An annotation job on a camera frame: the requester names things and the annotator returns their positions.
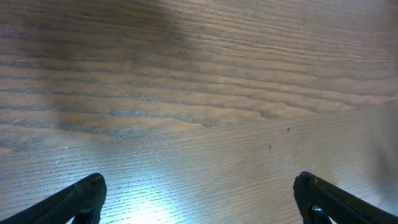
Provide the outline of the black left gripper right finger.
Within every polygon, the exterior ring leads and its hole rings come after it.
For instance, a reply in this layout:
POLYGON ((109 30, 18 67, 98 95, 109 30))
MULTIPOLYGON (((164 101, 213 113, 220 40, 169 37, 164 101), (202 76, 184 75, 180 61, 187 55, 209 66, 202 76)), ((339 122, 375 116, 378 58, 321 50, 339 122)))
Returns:
POLYGON ((303 224, 397 224, 397 217, 307 172, 296 176, 294 199, 303 224))

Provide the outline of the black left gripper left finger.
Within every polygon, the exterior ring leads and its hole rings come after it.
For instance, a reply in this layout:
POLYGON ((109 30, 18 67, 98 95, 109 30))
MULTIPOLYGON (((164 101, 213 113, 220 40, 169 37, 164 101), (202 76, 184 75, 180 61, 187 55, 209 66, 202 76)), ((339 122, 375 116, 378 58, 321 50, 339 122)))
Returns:
POLYGON ((98 224, 106 194, 104 177, 93 173, 1 224, 98 224))

